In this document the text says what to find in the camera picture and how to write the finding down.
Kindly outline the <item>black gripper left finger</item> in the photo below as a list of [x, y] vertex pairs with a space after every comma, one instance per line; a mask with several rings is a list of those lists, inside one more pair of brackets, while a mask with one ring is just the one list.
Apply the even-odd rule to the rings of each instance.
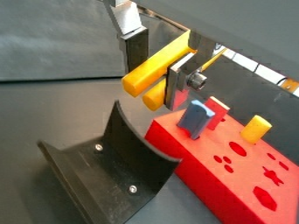
[[148, 29], [141, 24], [136, 3], [130, 0], [102, 0], [117, 33], [124, 54], [125, 72], [134, 70], [148, 57]]

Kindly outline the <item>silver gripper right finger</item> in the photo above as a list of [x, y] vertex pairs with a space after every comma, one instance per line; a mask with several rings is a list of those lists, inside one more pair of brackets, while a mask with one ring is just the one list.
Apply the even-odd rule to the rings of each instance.
[[186, 53], [168, 66], [165, 75], [164, 106], [176, 110], [185, 102], [189, 90], [198, 91], [206, 78], [202, 64], [210, 59], [216, 42], [189, 31]]

